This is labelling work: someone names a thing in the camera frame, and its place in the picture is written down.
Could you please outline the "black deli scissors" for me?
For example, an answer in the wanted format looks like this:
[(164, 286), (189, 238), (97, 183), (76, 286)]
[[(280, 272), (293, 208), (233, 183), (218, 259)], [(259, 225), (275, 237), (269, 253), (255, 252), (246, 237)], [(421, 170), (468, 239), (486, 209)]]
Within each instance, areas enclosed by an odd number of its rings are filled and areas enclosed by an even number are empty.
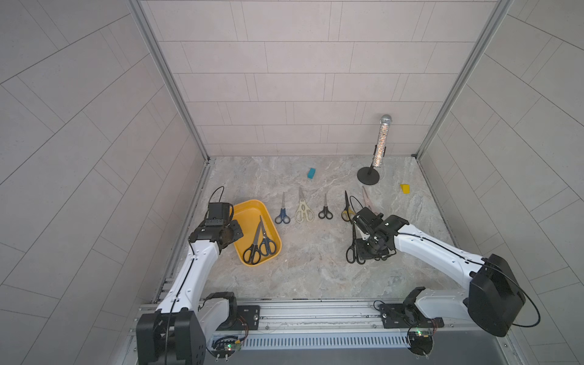
[(358, 248), (360, 247), (360, 245), (362, 243), (363, 243), (363, 239), (360, 237), (360, 235), (357, 234), (356, 225), (353, 224), (352, 225), (351, 245), (348, 247), (346, 254), (345, 254), (345, 259), (346, 259), (347, 263), (349, 263), (349, 264), (357, 263), (359, 265), (364, 265), (366, 263), (366, 260), (360, 258), (359, 253), (358, 253)]

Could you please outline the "black handled steel scissors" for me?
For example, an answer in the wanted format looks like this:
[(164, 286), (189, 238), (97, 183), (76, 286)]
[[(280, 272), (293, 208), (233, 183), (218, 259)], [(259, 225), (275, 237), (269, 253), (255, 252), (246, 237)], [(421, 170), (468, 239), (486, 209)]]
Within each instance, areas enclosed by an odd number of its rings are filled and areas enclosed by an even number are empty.
[(324, 195), (324, 202), (322, 210), (318, 213), (319, 219), (327, 219), (331, 220), (334, 217), (334, 214), (329, 210), (327, 194)]

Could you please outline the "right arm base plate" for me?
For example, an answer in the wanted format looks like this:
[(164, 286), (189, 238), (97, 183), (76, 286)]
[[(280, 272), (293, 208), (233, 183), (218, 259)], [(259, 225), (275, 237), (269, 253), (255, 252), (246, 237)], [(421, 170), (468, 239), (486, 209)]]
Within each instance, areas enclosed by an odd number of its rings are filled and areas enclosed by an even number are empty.
[(444, 320), (441, 317), (427, 318), (415, 305), (374, 301), (373, 306), (379, 312), (385, 329), (440, 329), (444, 327)]

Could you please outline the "yellow plastic storage box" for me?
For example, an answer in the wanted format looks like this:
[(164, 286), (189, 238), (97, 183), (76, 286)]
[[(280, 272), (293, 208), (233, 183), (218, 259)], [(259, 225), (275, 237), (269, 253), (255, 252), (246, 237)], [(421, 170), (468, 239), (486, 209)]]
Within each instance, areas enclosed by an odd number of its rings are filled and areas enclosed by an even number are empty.
[[(275, 258), (280, 252), (282, 248), (281, 237), (277, 231), (275, 223), (272, 221), (270, 214), (264, 205), (263, 202), (260, 200), (249, 200), (247, 202), (242, 202), (234, 206), (234, 218), (239, 223), (243, 230), (243, 238), (237, 240), (234, 243), (236, 247), (236, 251), (238, 256), (240, 257), (240, 261), (248, 267), (252, 267), (243, 262), (242, 255), (243, 252), (250, 247), (255, 237), (256, 228), (258, 223), (260, 223), (260, 218), (263, 219), (263, 223), (265, 225), (267, 236), (271, 238), (277, 245), (277, 252), (275, 255), (264, 257), (262, 255), (262, 259), (260, 263), (254, 266), (258, 266), (266, 261), (269, 261)], [(259, 244), (262, 241), (262, 234), (259, 235)]]

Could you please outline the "black handled silver scissors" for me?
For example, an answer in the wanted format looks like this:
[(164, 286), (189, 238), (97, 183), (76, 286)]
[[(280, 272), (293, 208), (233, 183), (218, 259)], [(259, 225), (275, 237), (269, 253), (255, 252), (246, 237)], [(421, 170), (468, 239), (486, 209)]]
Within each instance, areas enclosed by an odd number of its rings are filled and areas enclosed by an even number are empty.
[(254, 266), (260, 263), (262, 259), (261, 250), (259, 247), (259, 235), (261, 233), (261, 223), (258, 223), (256, 228), (255, 237), (253, 239), (252, 244), (248, 247), (242, 255), (243, 262)]

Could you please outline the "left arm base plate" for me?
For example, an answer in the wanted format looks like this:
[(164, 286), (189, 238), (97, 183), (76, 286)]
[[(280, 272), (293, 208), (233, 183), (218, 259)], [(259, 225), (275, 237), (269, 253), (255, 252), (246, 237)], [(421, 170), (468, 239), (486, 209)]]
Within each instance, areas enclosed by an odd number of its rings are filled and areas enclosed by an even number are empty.
[(257, 305), (238, 305), (237, 312), (231, 313), (217, 330), (219, 332), (244, 331), (245, 329), (255, 331), (259, 327), (260, 310), (261, 307)]

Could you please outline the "yellow black handled scissors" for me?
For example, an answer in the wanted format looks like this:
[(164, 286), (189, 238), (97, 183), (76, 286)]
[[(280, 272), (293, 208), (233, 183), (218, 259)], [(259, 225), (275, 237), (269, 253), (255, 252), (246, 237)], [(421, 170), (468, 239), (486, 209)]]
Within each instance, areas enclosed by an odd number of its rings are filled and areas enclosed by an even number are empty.
[(352, 222), (355, 215), (356, 213), (351, 207), (348, 192), (345, 191), (345, 208), (342, 211), (342, 220), (345, 222)]

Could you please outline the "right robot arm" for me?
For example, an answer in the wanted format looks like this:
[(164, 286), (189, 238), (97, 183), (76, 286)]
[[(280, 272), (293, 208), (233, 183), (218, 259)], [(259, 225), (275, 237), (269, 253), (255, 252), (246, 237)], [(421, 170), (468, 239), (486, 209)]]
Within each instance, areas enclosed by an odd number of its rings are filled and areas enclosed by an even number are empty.
[(352, 223), (360, 234), (354, 241), (358, 260), (384, 260), (402, 252), (433, 266), (461, 287), (412, 290), (402, 304), (411, 327), (445, 317), (471, 320), (487, 333), (504, 337), (529, 300), (508, 262), (498, 255), (485, 258), (466, 252), (426, 234), (402, 217), (383, 217), (369, 208), (361, 209)]

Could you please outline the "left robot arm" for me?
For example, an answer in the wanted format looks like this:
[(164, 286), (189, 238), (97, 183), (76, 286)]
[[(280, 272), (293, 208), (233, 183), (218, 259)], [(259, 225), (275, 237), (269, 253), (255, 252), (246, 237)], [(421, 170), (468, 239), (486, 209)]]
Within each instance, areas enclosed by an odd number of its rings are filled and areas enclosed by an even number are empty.
[(243, 237), (236, 220), (202, 222), (189, 236), (189, 251), (172, 288), (136, 327), (139, 364), (202, 364), (217, 328), (230, 315), (226, 297), (199, 309), (205, 282), (222, 249)]

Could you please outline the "pink handled scissors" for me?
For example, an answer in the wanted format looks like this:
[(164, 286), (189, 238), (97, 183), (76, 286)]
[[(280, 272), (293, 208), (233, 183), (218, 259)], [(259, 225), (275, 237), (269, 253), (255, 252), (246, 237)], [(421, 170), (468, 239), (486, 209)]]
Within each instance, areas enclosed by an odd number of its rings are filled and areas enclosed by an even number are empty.
[(370, 197), (367, 193), (367, 190), (365, 188), (365, 186), (362, 187), (362, 193), (363, 193), (363, 202), (364, 202), (364, 206), (369, 208), (369, 210), (371, 211), (375, 211), (374, 206), (370, 200)]

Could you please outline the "cream handled kitchen scissors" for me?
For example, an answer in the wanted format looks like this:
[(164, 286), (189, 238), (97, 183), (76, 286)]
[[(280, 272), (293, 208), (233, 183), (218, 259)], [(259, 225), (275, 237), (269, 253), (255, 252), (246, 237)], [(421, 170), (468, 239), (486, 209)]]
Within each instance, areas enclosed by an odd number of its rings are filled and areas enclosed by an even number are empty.
[(313, 210), (307, 204), (302, 188), (299, 188), (299, 204), (295, 214), (295, 220), (298, 223), (308, 221), (312, 222), (315, 218)]

